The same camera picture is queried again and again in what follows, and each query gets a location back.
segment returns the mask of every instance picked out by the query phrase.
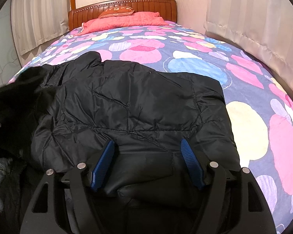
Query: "headboard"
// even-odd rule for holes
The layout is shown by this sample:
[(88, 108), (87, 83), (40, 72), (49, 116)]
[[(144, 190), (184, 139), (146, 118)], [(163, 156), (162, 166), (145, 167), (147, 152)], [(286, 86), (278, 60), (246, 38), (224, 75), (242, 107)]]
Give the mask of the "headboard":
[(164, 20), (177, 22), (177, 4), (175, 0), (112, 0), (72, 9), (68, 13), (69, 30), (72, 31), (80, 27), (82, 23), (98, 18), (104, 10), (117, 6), (129, 6), (135, 12), (159, 12)]

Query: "bed sheet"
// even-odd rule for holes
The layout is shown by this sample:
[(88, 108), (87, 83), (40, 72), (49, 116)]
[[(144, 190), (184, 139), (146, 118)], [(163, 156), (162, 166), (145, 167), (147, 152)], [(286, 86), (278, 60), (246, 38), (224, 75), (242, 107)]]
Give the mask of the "bed sheet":
[(212, 77), (223, 88), (242, 167), (249, 167), (272, 212), (277, 232), (293, 219), (293, 102), (280, 84), (242, 50), (170, 22), (75, 36), (75, 29), (30, 61), (57, 65), (88, 51), (102, 60), (130, 60), (162, 72)]

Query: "ridged blue pad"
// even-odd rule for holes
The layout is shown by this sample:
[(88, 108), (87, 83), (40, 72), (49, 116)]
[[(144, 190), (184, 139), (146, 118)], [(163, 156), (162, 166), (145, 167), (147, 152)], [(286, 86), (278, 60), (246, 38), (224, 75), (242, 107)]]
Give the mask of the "ridged blue pad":
[(181, 154), (187, 165), (193, 185), (201, 190), (205, 186), (204, 171), (186, 139), (181, 140)]
[(93, 191), (96, 192), (102, 186), (107, 170), (112, 162), (114, 152), (114, 142), (111, 140), (104, 149), (99, 162), (92, 172), (91, 189)]

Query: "beige curtain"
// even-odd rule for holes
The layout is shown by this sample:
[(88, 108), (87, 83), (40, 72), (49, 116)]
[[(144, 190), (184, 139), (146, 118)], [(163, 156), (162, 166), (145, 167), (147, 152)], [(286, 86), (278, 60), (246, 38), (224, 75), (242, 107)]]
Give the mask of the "beige curtain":
[(23, 55), (68, 32), (70, 0), (12, 0), (15, 46)]
[(209, 0), (204, 27), (262, 60), (293, 90), (293, 5), (289, 0)]

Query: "black puffer jacket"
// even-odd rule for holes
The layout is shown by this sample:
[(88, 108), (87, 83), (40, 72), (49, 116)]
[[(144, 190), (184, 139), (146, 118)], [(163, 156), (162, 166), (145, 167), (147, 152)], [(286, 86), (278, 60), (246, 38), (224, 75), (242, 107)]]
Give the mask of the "black puffer jacket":
[(190, 232), (202, 196), (181, 156), (182, 138), (240, 169), (221, 86), (206, 76), (101, 62), (89, 52), (29, 68), (0, 89), (2, 108), (9, 115), (1, 115), (0, 148), (36, 171), (68, 171), (114, 140), (115, 161), (94, 198), (109, 233)]

